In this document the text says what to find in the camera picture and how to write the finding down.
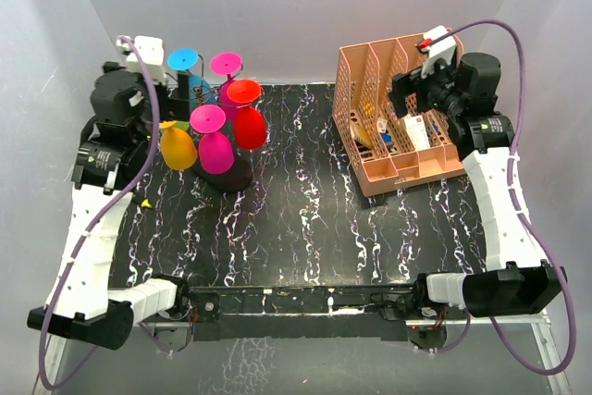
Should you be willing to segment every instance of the black round stand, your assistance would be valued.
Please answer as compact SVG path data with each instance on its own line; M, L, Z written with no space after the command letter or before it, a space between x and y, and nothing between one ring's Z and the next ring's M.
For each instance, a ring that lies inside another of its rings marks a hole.
M236 193L243 191L253 180L253 169L251 163L243 159L238 154L234 154L234 164L226 173L221 175L210 175L202 168L202 163L198 159L191 167L197 176L206 180L212 187L227 193Z

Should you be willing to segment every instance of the marble tabletop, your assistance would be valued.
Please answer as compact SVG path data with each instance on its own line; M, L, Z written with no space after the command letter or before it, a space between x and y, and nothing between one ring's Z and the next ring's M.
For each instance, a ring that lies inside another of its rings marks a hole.
M468 178L365 198L332 98L327 84L264 87L256 107L269 136L241 151L253 164L244 192L216 191L158 156L139 186L154 210L128 209L110 286L157 273L206 287L408 283L421 272L484 270Z

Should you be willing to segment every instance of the perforated divider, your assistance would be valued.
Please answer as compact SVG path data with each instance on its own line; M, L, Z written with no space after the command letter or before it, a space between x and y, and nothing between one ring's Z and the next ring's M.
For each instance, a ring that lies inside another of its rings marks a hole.
M430 148L417 151L389 99L392 77L419 67L426 59L415 49L421 38L422 34L415 34L339 49L333 118L365 196L464 172L440 112L422 113ZM458 40L457 45L460 60L463 46ZM417 116L414 94L406 98L406 104L410 114ZM388 122L387 134L392 139L388 145L377 129L379 117ZM351 123L362 124L371 147L353 139Z

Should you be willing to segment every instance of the blue object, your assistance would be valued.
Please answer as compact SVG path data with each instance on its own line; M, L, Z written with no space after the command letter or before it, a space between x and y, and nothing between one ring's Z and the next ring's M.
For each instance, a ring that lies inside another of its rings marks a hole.
M212 87L210 84L207 83L207 80L203 80L202 77L198 76L197 74L191 74L189 76L189 111L190 113L197 108L199 101L197 100L197 95L195 94L194 88L202 88L202 105L205 104L215 104L216 103L216 96L212 91Z
M189 69L197 64L199 55L193 48L180 48L168 55L168 66L176 71Z

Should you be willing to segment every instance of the robotic arm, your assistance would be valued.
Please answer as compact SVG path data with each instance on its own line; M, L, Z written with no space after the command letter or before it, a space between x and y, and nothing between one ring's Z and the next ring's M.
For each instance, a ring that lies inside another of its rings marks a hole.
M399 118L407 115L405 99L410 94L415 94L418 112L435 108L445 114L450 139L475 189L486 236L487 272L422 274L415 283L418 302L455 305L473 316L538 313L561 286L508 194L506 167L514 132L510 120L494 111L500 62L491 55L469 53L457 67L453 37L430 45L446 33L440 26L424 35L416 46L427 55L425 63L394 76L389 98ZM528 219L517 171L512 188Z
M189 75L179 74L179 86L169 95L165 76L164 48L160 39L138 36L134 44L153 78L163 120L189 120ZM41 329L45 311L67 264L72 268L52 314L49 333L68 339L118 349L134 324L161 311L181 313L188 306L188 287L181 278L155 277L132 289L108 290L109 269L117 234L130 203L143 197L128 192L98 222L91 220L140 171L151 138L146 84L138 58L120 39L117 46L127 66L107 62L91 94L95 116L80 136L72 174L72 216L62 264L44 307L29 313L29 327ZM86 241L73 259L80 236Z

